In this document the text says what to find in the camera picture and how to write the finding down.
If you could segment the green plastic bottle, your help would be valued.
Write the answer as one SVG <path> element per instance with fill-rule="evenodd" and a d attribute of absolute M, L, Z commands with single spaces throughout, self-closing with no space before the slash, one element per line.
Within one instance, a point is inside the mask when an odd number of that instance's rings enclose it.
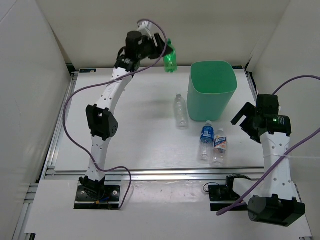
<path fill-rule="evenodd" d="M 176 49 L 173 46 L 170 38 L 167 39 L 166 50 L 168 50 L 169 53 L 163 56 L 164 70 L 166 73 L 173 73 L 178 70 L 178 64 Z"/>

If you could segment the orange white label bottle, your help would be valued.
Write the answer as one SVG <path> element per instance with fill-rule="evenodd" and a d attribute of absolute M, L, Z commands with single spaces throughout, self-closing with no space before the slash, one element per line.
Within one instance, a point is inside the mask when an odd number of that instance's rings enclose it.
<path fill-rule="evenodd" d="M 227 152 L 227 135 L 223 128 L 219 128 L 213 139 L 213 164 L 218 167 L 223 166 Z"/>

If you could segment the clear bottle white cap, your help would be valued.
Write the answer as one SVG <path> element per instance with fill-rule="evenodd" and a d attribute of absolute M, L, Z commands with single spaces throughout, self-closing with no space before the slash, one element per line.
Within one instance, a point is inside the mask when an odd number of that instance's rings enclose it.
<path fill-rule="evenodd" d="M 173 109 L 176 127 L 178 129 L 187 129 L 189 126 L 187 104 L 180 93 L 175 96 Z"/>

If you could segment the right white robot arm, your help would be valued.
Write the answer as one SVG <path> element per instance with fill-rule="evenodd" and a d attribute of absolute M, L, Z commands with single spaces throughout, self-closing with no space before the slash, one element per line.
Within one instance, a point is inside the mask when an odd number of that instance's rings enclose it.
<path fill-rule="evenodd" d="M 226 197 L 239 198 L 230 208 L 246 204 L 252 222 L 289 227 L 306 212 L 305 204 L 297 199 L 287 156 L 292 133 L 290 118 L 279 114 L 278 102 L 257 105 L 247 102 L 231 124 L 237 124 L 242 117 L 245 119 L 241 129 L 262 145 L 265 173 L 257 181 L 240 176 L 226 185 Z"/>

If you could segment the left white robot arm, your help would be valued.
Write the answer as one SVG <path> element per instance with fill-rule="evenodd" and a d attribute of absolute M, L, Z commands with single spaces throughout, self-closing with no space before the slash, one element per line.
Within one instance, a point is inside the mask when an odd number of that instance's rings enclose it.
<path fill-rule="evenodd" d="M 91 160 L 85 177 L 80 177 L 84 191 L 95 201 L 105 197 L 105 162 L 112 137 L 118 130 L 114 116 L 116 105 L 126 86 L 144 59 L 157 59 L 161 56 L 165 41 L 159 33 L 152 37 L 139 31 L 130 31 L 125 47 L 119 52 L 108 84 L 94 105 L 86 107 L 86 117 L 91 134 Z"/>

